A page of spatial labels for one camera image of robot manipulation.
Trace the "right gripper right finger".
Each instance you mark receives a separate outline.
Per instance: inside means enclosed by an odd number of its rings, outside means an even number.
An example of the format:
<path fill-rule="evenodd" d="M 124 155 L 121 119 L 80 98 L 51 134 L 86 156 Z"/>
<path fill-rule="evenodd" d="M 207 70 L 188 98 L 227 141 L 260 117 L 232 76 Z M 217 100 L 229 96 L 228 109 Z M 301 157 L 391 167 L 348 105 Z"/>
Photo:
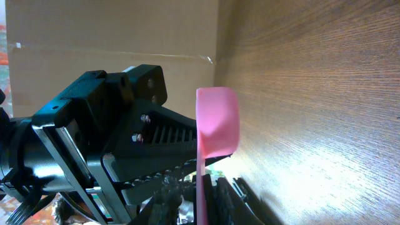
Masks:
<path fill-rule="evenodd" d="M 243 200 L 228 180 L 220 177 L 216 186 L 216 209 L 220 225 L 273 225 L 275 219 L 257 201 Z"/>

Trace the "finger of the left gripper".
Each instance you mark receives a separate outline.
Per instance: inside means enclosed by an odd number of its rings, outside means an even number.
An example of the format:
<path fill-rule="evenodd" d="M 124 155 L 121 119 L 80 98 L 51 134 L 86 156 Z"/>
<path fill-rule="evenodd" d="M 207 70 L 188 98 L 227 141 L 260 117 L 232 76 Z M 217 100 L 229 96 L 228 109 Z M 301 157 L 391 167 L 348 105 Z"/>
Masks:
<path fill-rule="evenodd" d="M 196 160 L 191 159 L 176 167 L 146 176 L 143 179 L 135 179 L 131 183 L 135 191 L 129 200 L 143 202 L 141 197 L 148 198 L 149 202 L 141 209 L 130 222 L 135 225 L 147 224 L 171 224 L 177 225 L 180 220 L 180 210 L 188 209 L 195 214 L 196 182 L 186 181 L 185 176 L 196 169 Z"/>

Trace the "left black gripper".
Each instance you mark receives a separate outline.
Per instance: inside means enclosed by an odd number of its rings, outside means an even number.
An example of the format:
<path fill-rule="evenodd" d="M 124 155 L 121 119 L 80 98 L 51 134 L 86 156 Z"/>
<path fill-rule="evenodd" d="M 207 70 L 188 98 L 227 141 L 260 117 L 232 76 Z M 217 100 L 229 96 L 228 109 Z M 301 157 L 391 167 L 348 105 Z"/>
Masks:
<path fill-rule="evenodd" d="M 32 117 L 33 131 L 97 222 L 134 216 L 114 182 L 196 170 L 196 121 L 160 106 L 166 97 L 161 66 L 88 71 Z"/>

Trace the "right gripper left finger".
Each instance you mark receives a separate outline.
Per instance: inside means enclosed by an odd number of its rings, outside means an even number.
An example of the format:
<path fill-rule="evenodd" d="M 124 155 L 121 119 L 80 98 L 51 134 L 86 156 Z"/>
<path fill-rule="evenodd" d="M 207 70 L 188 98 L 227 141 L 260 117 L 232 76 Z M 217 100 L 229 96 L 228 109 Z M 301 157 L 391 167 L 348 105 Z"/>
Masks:
<path fill-rule="evenodd" d="M 209 225 L 218 225 L 219 215 L 214 198 L 214 187 L 212 185 L 211 176 L 205 174 L 203 177 L 203 187 L 206 200 L 207 220 Z"/>

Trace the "pink plastic measuring scoop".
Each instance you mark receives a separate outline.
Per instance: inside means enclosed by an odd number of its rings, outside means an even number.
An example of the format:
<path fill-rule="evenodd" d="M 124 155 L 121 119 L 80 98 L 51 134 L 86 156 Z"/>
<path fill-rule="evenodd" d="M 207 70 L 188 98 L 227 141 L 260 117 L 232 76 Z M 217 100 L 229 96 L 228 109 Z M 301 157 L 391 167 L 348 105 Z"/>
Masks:
<path fill-rule="evenodd" d="M 208 223 L 203 175 L 206 159 L 227 156 L 239 144 L 239 107 L 236 93 L 228 87 L 196 90 L 196 222 Z"/>

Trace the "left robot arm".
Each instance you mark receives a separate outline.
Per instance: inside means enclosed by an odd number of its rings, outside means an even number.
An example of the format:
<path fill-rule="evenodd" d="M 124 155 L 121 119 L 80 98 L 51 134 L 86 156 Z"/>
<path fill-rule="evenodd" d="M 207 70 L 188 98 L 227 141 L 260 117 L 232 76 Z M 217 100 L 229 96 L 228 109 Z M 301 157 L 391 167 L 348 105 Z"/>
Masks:
<path fill-rule="evenodd" d="M 196 224 L 221 222 L 206 166 L 239 144 L 236 93 L 196 91 L 196 118 L 164 107 L 160 66 L 88 71 L 30 117 L 1 113 L 1 195 L 22 224 L 57 195 L 99 224 L 176 224 L 194 204 Z"/>

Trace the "brown cardboard box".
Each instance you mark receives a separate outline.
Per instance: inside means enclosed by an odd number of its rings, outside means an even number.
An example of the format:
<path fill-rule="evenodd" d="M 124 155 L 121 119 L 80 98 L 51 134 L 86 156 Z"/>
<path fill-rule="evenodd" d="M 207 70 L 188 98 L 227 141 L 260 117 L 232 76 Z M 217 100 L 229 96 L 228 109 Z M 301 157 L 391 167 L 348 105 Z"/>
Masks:
<path fill-rule="evenodd" d="M 217 1 L 6 1 L 12 109 L 30 116 L 86 71 L 162 67 L 165 106 L 195 116 L 212 86 Z"/>

